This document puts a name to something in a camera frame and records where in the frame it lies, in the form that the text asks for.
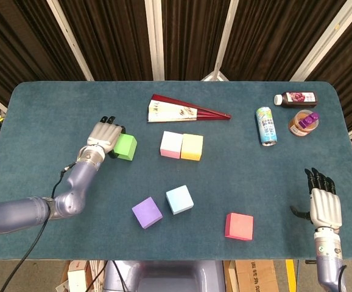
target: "foam block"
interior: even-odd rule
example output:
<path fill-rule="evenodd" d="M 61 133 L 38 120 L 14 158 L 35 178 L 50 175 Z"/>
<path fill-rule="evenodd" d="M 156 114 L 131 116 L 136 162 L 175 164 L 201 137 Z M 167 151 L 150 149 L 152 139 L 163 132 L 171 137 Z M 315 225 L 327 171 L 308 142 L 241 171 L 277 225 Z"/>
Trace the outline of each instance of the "foam block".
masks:
<path fill-rule="evenodd" d="M 166 192 L 166 198 L 174 215 L 194 207 L 187 186 L 181 186 Z"/>
<path fill-rule="evenodd" d="M 160 146 L 161 155 L 170 158 L 180 159 L 182 143 L 182 134 L 164 131 L 163 140 L 161 141 Z"/>
<path fill-rule="evenodd" d="M 225 237 L 252 240 L 253 216 L 230 213 L 226 216 Z"/>
<path fill-rule="evenodd" d="M 183 134 L 181 158 L 199 161 L 203 150 L 203 136 Z"/>
<path fill-rule="evenodd" d="M 114 152 L 118 158 L 132 161 L 137 147 L 137 140 L 132 135 L 121 134 L 116 141 Z"/>
<path fill-rule="evenodd" d="M 163 217 L 151 196 L 134 206 L 132 210 L 144 229 L 161 220 Z"/>

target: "floor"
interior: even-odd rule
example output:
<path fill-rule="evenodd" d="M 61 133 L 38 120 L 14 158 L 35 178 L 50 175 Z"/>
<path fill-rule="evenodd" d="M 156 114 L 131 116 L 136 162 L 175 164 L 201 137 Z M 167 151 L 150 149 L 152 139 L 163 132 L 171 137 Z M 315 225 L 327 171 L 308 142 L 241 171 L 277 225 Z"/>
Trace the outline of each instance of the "floor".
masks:
<path fill-rule="evenodd" d="M 17 261 L 0 261 L 0 288 L 6 277 L 11 273 Z M 347 289 L 352 291 L 352 260 L 346 260 L 348 268 L 345 270 Z M 65 262 L 58 260 L 29 260 L 24 262 L 22 267 L 11 281 L 6 292 L 50 292 L 60 283 Z M 306 265 L 300 261 L 298 272 L 298 292 L 323 291 L 317 283 L 315 265 Z M 275 261 L 276 277 L 279 290 L 289 291 L 287 283 L 286 263 L 284 260 Z"/>

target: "beverage can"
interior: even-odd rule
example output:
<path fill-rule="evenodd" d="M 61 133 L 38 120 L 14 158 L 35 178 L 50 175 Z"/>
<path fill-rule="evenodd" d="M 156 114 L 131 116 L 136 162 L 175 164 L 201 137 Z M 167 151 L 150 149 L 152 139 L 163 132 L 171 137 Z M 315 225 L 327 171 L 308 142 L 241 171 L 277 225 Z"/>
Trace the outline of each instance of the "beverage can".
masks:
<path fill-rule="evenodd" d="M 267 106 L 256 111 L 257 123 L 259 126 L 260 140 L 263 146 L 272 146 L 278 142 L 275 125 L 273 124 L 271 109 Z"/>

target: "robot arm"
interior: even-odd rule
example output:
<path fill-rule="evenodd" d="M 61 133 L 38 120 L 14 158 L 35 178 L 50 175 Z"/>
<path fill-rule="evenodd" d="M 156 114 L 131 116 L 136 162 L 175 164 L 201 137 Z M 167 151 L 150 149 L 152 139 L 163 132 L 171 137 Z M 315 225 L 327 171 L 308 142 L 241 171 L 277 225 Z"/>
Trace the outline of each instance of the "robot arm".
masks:
<path fill-rule="evenodd" d="M 316 169 L 305 169 L 310 191 L 310 212 L 299 212 L 291 206 L 292 213 L 310 220 L 315 226 L 314 244 L 317 253 L 318 282 L 329 292 L 346 292 L 343 278 L 342 250 L 339 231 L 342 225 L 340 198 L 331 178 Z"/>
<path fill-rule="evenodd" d="M 70 188 L 56 198 L 32 197 L 0 203 L 0 234 L 36 226 L 49 219 L 74 216 L 83 211 L 85 195 L 97 170 L 108 153 L 115 157 L 113 148 L 125 128 L 112 124 L 114 117 L 103 117 L 90 134 L 87 145 L 77 156 L 77 161 L 62 171 L 73 168 L 67 182 Z"/>

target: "bottle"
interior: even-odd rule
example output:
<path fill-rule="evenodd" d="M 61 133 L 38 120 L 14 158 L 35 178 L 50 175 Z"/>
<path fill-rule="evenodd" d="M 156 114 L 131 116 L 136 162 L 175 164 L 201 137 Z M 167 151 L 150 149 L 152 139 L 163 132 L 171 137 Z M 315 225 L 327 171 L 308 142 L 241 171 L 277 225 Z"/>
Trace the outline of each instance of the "bottle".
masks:
<path fill-rule="evenodd" d="M 259 126 L 261 144 L 272 146 L 278 142 L 275 125 L 273 124 L 272 112 L 269 107 L 262 107 L 256 111 L 257 123 Z"/>
<path fill-rule="evenodd" d="M 288 129 L 296 136 L 302 137 L 308 135 L 311 131 L 318 127 L 319 118 L 319 114 L 304 109 L 299 111 L 295 117 L 290 120 Z"/>
<path fill-rule="evenodd" d="M 314 92 L 284 92 L 275 95 L 273 103 L 285 108 L 313 108 L 318 98 Z"/>

